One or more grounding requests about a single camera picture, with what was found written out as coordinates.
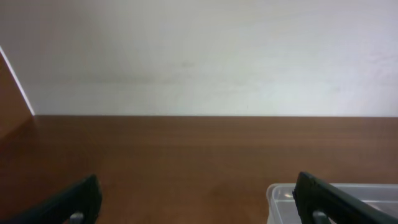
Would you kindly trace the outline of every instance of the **wooden tabletop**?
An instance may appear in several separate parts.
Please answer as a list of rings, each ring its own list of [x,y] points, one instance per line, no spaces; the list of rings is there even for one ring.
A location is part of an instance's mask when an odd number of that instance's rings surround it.
[[[301,170],[398,184],[398,119],[36,116],[0,149],[0,218],[94,173],[98,223],[265,223]]]

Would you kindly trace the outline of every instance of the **plastic box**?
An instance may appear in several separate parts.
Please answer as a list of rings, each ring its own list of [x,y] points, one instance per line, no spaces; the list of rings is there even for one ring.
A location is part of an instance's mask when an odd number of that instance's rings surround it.
[[[398,218],[398,185],[332,184],[368,205]],[[292,192],[295,184],[272,184],[267,190],[268,224],[299,224]]]

